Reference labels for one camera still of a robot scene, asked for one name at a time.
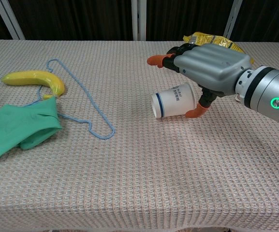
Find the green cloth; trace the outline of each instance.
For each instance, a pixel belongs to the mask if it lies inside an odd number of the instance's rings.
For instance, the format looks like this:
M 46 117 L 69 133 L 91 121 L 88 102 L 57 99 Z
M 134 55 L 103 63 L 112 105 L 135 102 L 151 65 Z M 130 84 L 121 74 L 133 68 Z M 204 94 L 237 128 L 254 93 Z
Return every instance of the green cloth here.
M 55 97 L 27 107 L 5 105 L 0 109 L 0 156 L 15 146 L 30 149 L 59 129 Z

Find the white paper cup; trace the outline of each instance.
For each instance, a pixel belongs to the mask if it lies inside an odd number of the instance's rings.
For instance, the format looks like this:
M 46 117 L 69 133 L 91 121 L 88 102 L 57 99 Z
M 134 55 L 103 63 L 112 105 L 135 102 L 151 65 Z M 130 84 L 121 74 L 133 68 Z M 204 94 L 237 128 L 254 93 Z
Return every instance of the white paper cup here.
M 151 96 L 152 110 L 156 118 L 184 115 L 196 107 L 196 97 L 189 83 Z

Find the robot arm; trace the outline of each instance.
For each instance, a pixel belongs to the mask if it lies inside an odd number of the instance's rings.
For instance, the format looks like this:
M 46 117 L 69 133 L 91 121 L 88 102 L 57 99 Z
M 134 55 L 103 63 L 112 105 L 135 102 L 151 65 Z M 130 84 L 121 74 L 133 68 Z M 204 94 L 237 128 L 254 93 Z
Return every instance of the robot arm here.
M 202 88 L 197 108 L 186 117 L 199 117 L 216 97 L 237 93 L 243 105 L 279 122 L 279 70 L 266 66 L 252 70 L 246 54 L 211 43 L 186 43 L 147 62 L 180 72 Z

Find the yellow banana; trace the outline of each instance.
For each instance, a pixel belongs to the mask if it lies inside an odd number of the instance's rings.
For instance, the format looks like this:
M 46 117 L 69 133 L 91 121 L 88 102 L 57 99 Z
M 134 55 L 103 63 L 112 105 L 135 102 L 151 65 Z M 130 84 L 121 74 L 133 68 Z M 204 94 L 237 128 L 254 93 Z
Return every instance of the yellow banana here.
M 65 87 L 63 81 L 56 75 L 41 71 L 41 70 L 28 70 L 21 72 L 11 72 L 2 78 L 2 82 L 12 86 L 23 85 L 43 85 L 51 88 L 55 96 L 60 96 L 64 93 Z M 52 95 L 45 94 L 44 99 L 51 98 Z

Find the textured tablecloth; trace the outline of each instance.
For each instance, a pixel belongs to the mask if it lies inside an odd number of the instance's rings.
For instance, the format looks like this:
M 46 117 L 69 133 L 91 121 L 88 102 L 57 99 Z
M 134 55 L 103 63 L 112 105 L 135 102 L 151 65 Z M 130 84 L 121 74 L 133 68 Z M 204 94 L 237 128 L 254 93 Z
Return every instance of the textured tablecloth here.
M 200 119 L 156 120 L 150 94 L 187 81 L 148 66 L 147 57 L 182 42 L 1 41 L 0 79 L 45 70 L 59 58 L 90 90 L 117 132 L 95 138 L 60 118 L 63 130 L 30 150 L 0 158 L 0 231 L 156 230 L 230 227 L 279 231 L 279 124 L 218 98 Z M 279 69 L 279 43 L 238 43 L 254 67 Z M 110 132 L 83 90 L 57 64 L 67 92 L 58 110 Z M 0 81 L 0 107 L 36 99 L 37 86 Z M 50 93 L 44 88 L 42 94 Z

